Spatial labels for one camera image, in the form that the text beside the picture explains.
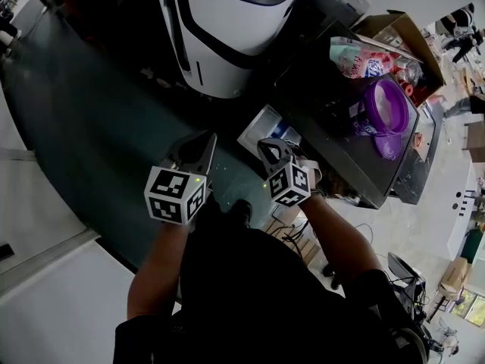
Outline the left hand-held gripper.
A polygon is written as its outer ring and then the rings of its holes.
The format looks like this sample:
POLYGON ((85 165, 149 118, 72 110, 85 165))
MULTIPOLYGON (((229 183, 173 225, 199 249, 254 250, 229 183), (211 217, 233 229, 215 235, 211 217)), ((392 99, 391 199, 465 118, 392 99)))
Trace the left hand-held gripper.
POLYGON ((152 219, 187 226, 206 201, 208 174, 217 134, 203 130, 186 135, 170 146, 166 159, 152 166, 144 197, 152 219), (200 173, 177 169, 178 165, 200 163, 200 173))

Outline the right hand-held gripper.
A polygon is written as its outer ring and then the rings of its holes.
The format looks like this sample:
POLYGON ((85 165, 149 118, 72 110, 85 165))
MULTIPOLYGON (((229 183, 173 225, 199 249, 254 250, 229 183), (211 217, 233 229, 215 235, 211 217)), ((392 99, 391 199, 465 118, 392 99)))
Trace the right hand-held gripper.
POLYGON ((268 175, 271 201, 293 207, 311 195, 309 169, 291 162, 292 150, 285 140, 267 138, 257 143, 258 155, 268 175), (272 163, 284 162, 272 166, 272 163))

